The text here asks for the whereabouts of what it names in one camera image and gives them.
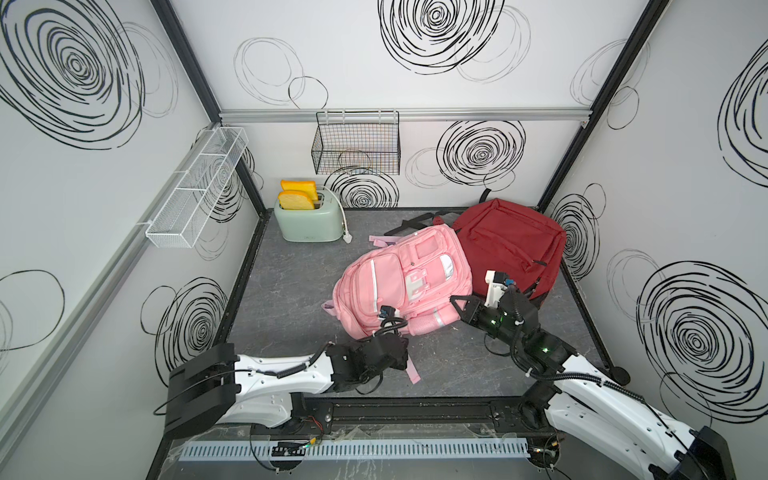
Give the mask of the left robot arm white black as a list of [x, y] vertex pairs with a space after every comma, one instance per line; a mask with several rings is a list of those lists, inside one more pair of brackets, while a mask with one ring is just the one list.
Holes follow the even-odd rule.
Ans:
[[155, 414], [164, 417], [169, 439], [217, 424], [279, 427], [298, 416], [298, 394], [355, 390], [388, 369], [419, 382], [408, 345], [397, 330], [345, 344], [328, 342], [311, 355], [294, 357], [238, 355], [233, 344], [220, 344], [171, 371], [167, 400]]

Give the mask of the pink tape outline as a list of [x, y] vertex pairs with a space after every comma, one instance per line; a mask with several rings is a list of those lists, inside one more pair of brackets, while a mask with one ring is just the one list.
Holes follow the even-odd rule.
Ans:
[[322, 309], [361, 340], [382, 329], [383, 307], [408, 322], [404, 333], [425, 335], [459, 320], [453, 296], [472, 294], [472, 272], [457, 234], [447, 225], [412, 234], [371, 236], [376, 248], [350, 264]]

